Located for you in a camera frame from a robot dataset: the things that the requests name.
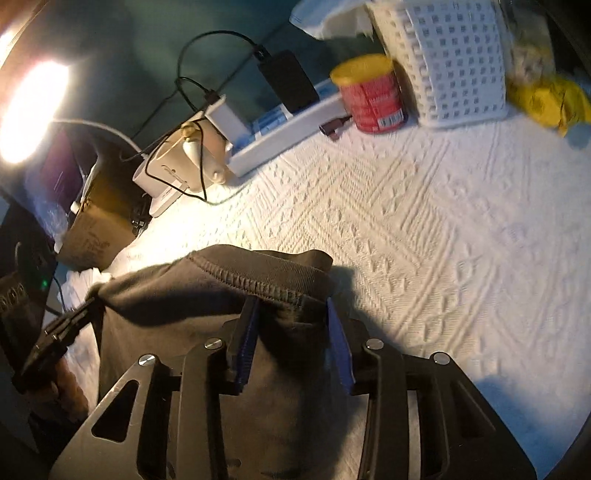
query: black power bank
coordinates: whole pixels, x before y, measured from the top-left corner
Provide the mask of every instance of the black power bank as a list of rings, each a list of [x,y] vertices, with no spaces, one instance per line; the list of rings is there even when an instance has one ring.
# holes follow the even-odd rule
[[[296,56],[289,50],[263,60],[259,70],[290,113],[296,113],[319,100],[314,85]]]

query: stitched seam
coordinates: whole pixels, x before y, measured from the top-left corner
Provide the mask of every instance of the stitched seam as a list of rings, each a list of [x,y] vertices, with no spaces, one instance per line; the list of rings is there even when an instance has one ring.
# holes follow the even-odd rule
[[[216,280],[219,280],[220,282],[225,283],[231,287],[244,290],[248,293],[256,294],[257,296],[266,298],[267,300],[280,301],[300,308],[302,298],[304,296],[309,297],[303,292],[290,290],[288,288],[281,288],[276,285],[271,285],[262,281],[253,280],[251,278],[243,277],[242,275],[231,273],[219,265],[216,265],[201,257],[194,257],[191,255],[189,256],[189,259]]]

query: red can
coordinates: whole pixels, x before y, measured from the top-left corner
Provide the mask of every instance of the red can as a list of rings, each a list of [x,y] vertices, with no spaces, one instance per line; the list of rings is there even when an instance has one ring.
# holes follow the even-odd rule
[[[406,122],[400,87],[392,60],[370,54],[348,60],[332,72],[345,107],[362,132],[379,134],[396,130]]]

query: white textured bedspread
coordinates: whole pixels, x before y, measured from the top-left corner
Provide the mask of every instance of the white textured bedspread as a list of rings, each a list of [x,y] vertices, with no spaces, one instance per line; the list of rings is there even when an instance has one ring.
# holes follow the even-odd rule
[[[591,145],[513,114],[450,131],[318,134],[181,198],[108,269],[227,243],[335,260],[339,294],[403,350],[446,351],[543,476],[591,410]],[[339,466],[354,478],[364,421]]]

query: white charger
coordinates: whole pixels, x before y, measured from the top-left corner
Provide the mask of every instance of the white charger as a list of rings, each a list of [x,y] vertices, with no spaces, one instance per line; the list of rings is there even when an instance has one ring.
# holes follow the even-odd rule
[[[205,117],[232,145],[252,135],[251,130],[226,103],[225,95],[205,110]]]

